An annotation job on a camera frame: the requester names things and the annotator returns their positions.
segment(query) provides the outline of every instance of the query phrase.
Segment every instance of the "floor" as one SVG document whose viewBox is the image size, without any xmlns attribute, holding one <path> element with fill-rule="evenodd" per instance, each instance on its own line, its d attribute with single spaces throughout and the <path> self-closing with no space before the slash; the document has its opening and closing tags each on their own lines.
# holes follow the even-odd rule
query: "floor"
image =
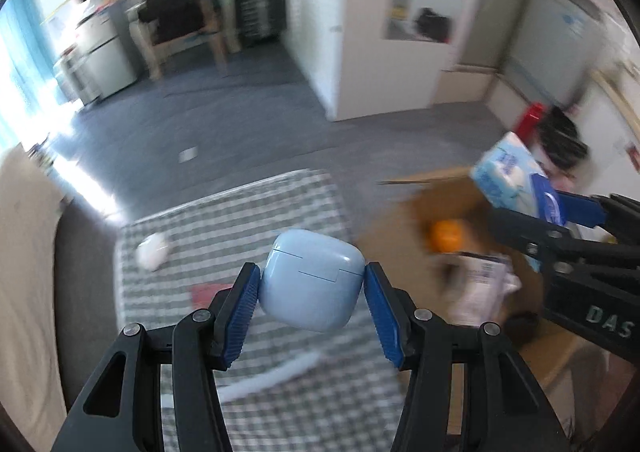
<svg viewBox="0 0 640 452">
<path fill-rule="evenodd" d="M 337 183 L 357 234 L 412 192 L 379 181 L 471 164 L 503 133 L 479 103 L 328 122 L 277 43 L 233 55 L 226 78 L 206 46 L 177 54 L 171 66 L 162 82 L 143 80 L 81 111 L 74 135 L 52 144 L 60 161 L 77 161 L 61 174 L 71 167 L 85 196 L 63 217 L 56 247 L 56 323 L 70 402 L 118 331 L 111 281 L 119 225 L 282 172 L 321 168 Z M 196 157 L 180 162 L 190 148 Z"/>
</svg>

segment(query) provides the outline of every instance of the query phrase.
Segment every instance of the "wooden chair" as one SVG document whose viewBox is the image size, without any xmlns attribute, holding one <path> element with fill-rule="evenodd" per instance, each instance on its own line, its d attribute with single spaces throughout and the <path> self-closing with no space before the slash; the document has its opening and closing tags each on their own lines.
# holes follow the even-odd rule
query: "wooden chair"
<svg viewBox="0 0 640 452">
<path fill-rule="evenodd" d="M 226 53 L 218 14 L 211 0 L 146 0 L 138 10 L 139 35 L 152 79 L 162 76 L 166 49 L 193 35 L 206 35 L 218 70 L 226 75 Z"/>
</svg>

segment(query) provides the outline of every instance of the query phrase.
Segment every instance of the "cardboard box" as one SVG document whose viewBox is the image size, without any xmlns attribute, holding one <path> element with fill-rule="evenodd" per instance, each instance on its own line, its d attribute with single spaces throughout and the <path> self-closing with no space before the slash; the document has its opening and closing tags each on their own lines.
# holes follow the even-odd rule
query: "cardboard box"
<svg viewBox="0 0 640 452">
<path fill-rule="evenodd" d="M 486 226 L 491 205 L 468 177 L 468 167 L 452 168 L 385 182 L 388 186 L 422 185 L 411 199 L 395 205 L 363 233 L 356 245 L 369 261 L 380 262 L 395 288 L 411 295 L 417 307 L 428 308 L 448 320 L 449 305 L 444 296 L 446 285 L 441 262 L 428 249 L 427 232 L 431 223 L 444 219 L 462 219 L 465 224 L 465 251 L 507 254 L 522 288 L 508 296 L 497 322 L 525 310 L 542 308 L 542 277 L 528 265 L 524 256 L 497 244 Z M 536 338 L 520 354 L 540 385 L 549 390 L 574 353 L 585 341 L 549 321 L 542 320 Z M 455 368 L 449 432 L 460 431 L 462 368 Z"/>
</svg>

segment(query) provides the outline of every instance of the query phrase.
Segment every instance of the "orange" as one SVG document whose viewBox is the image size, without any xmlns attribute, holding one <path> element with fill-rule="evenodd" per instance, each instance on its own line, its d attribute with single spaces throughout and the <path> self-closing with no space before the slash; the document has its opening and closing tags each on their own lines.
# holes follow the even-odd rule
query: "orange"
<svg viewBox="0 0 640 452">
<path fill-rule="evenodd" d="M 462 224 L 456 219 L 438 221 L 431 225 L 431 247 L 434 252 L 452 254 L 462 250 Z"/>
</svg>

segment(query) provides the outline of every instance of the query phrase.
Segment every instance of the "red object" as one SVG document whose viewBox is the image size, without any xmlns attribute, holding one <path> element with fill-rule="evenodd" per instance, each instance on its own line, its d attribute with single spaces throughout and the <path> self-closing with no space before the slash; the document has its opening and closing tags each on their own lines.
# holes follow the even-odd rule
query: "red object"
<svg viewBox="0 0 640 452">
<path fill-rule="evenodd" d="M 633 143 L 630 143 L 626 146 L 626 153 L 629 155 L 631 164 L 636 169 L 636 172 L 640 174 L 640 152 L 638 152 L 638 148 Z"/>
<path fill-rule="evenodd" d="M 545 115 L 546 107 L 539 102 L 531 104 L 522 115 L 522 118 L 518 122 L 518 126 L 513 129 L 513 132 L 518 138 L 528 145 L 531 141 L 531 137 L 536 130 L 536 125 L 542 117 Z"/>
<path fill-rule="evenodd" d="M 211 282 L 191 286 L 191 305 L 194 309 L 207 308 L 217 292 L 232 286 L 232 284 L 214 284 Z"/>
</svg>

